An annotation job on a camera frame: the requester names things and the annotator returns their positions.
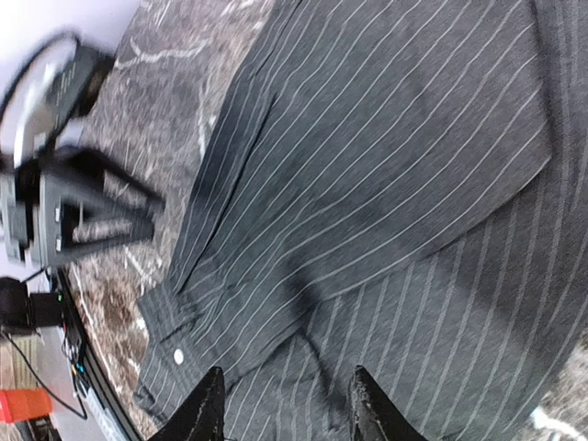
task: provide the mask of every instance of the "orange object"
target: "orange object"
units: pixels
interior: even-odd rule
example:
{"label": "orange object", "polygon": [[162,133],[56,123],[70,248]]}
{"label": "orange object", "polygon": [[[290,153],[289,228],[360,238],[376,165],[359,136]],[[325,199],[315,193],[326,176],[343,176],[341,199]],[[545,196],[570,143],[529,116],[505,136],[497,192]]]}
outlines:
{"label": "orange object", "polygon": [[43,389],[0,390],[0,423],[17,423],[49,415],[51,398]]}

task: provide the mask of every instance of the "granite tabletop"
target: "granite tabletop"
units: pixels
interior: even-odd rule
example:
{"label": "granite tabletop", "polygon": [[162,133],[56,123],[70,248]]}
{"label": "granite tabletop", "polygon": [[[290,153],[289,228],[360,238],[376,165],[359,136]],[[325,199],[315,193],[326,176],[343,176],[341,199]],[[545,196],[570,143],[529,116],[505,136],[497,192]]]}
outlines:
{"label": "granite tabletop", "polygon": [[[148,342],[136,300],[169,266],[222,99],[273,2],[144,0],[85,125],[84,143],[102,149],[166,199],[152,243],[93,255],[70,268],[96,352],[145,437],[155,427],[132,399]],[[118,198],[129,193],[116,183],[111,189]],[[588,336],[544,405],[550,416],[588,433],[587,397]],[[551,437],[549,430],[537,431],[530,424],[520,441]]]}

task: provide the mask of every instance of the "garment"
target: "garment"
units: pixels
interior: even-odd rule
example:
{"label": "garment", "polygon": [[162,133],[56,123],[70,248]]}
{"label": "garment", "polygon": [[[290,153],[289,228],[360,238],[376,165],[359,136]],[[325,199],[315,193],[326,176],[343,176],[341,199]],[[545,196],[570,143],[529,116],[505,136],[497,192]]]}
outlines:
{"label": "garment", "polygon": [[427,439],[510,439],[586,325],[586,18],[277,2],[140,300],[138,404],[220,366],[226,436],[346,440],[362,364]]}

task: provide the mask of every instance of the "shirt button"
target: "shirt button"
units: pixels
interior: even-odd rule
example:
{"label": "shirt button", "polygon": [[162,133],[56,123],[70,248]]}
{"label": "shirt button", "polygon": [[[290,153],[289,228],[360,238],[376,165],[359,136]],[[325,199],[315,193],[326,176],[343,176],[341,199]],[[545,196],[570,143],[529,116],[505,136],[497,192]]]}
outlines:
{"label": "shirt button", "polygon": [[176,349],[174,352],[174,361],[177,365],[184,363],[184,353],[181,349]]}

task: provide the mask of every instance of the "gray striped shirt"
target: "gray striped shirt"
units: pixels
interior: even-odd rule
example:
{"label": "gray striped shirt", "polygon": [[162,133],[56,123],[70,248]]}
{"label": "gray striped shirt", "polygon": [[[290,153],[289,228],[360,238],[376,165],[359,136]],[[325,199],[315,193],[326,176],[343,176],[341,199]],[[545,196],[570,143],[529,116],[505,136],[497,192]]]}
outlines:
{"label": "gray striped shirt", "polygon": [[278,1],[237,72],[136,398],[346,440],[362,364],[431,440],[510,439],[586,325],[578,0]]}

